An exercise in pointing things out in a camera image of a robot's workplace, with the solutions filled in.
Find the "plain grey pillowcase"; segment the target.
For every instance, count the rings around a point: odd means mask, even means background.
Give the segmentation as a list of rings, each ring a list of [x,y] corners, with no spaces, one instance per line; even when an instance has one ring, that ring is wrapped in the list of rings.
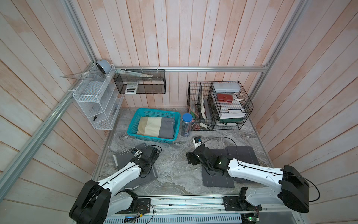
[[[155,149],[155,147],[147,146],[145,143],[141,143],[134,148],[128,149],[123,152],[117,152],[113,158],[118,170],[121,170],[130,159],[134,158],[136,155],[144,153],[145,156],[150,156],[150,153]],[[125,189],[136,189],[139,186],[142,186],[146,183],[154,181],[158,178],[156,169],[152,167],[150,173],[146,175],[141,175],[135,180],[129,182],[124,188]]]

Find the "beige grey striped pillowcase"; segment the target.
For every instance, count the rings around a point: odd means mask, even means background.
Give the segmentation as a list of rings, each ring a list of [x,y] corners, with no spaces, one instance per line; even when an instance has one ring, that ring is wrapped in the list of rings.
[[[141,117],[137,135],[173,139],[175,120],[167,117]]]

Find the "teal plastic basket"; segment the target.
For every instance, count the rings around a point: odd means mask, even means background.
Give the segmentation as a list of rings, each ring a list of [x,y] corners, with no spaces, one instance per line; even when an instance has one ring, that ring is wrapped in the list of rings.
[[[173,111],[139,108],[127,134],[143,141],[172,144],[178,136],[181,114]]]

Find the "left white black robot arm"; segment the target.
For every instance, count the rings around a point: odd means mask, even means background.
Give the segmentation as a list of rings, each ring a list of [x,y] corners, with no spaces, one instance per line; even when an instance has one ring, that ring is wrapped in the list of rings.
[[[136,148],[134,157],[122,169],[102,180],[89,180],[74,202],[69,217],[77,224],[102,224],[118,212],[131,214],[130,221],[153,213],[149,199],[139,199],[125,186],[139,177],[147,177],[161,152],[162,148],[156,145],[143,150]]]

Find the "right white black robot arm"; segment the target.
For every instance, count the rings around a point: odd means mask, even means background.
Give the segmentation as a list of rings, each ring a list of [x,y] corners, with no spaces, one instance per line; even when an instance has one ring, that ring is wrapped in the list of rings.
[[[196,144],[193,152],[187,152],[186,157],[188,164],[200,164],[210,174],[264,185],[259,189],[242,187],[237,197],[223,197],[226,211],[259,211],[262,204],[279,204],[299,213],[309,212],[309,188],[313,183],[293,166],[270,168],[228,155],[216,155],[202,141]]]

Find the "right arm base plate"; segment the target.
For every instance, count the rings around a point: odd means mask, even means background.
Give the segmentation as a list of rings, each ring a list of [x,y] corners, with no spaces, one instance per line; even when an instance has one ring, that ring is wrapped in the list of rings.
[[[261,211],[262,206],[253,206],[247,200],[245,196],[222,198],[225,211]]]

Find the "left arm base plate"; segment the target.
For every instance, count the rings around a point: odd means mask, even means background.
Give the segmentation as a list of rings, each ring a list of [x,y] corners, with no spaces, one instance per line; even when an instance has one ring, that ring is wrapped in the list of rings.
[[[119,211],[116,214],[147,214],[151,212],[151,199],[139,198],[135,199],[129,209]]]

